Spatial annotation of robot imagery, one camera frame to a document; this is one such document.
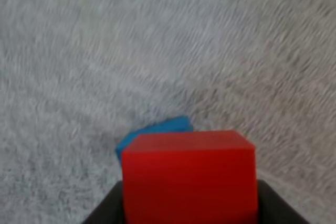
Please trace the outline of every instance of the red cube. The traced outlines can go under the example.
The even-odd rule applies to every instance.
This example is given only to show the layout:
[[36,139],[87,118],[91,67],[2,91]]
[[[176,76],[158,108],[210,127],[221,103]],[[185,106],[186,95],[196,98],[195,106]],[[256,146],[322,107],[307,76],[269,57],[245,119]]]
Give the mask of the red cube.
[[138,136],[122,153],[128,224],[256,224],[255,147],[235,131]]

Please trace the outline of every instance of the gray carpet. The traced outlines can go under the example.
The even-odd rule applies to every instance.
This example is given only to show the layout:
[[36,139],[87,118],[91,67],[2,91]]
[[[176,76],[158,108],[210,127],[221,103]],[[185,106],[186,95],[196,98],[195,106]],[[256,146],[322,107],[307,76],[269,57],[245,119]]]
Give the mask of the gray carpet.
[[0,0],[0,223],[79,223],[130,130],[236,129],[336,223],[336,0]]

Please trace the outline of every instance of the carpet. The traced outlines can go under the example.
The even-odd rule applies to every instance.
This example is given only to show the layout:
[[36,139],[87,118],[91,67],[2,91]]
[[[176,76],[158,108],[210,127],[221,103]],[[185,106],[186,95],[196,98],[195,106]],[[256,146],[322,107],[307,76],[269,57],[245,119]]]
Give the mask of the carpet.
[[235,129],[258,177],[336,219],[336,0],[0,0],[0,223],[80,223],[128,132]]

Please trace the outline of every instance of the red block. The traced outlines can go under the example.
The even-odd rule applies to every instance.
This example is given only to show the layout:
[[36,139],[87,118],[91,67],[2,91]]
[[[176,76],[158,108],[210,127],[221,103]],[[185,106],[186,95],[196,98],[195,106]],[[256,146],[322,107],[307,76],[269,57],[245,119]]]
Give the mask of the red block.
[[128,224],[257,223],[255,147],[235,131],[140,135],[122,171]]

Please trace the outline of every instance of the blue foam piece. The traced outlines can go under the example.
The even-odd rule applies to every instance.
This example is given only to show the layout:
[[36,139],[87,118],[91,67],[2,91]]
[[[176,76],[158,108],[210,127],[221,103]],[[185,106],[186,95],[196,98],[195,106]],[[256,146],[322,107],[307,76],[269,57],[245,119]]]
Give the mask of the blue foam piece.
[[140,134],[164,133],[164,132],[190,132],[193,130],[194,128],[187,116],[178,116],[176,118],[128,134],[121,142],[117,144],[115,152],[117,153],[118,160],[121,163],[122,151],[127,146],[129,146],[133,142],[133,140]]

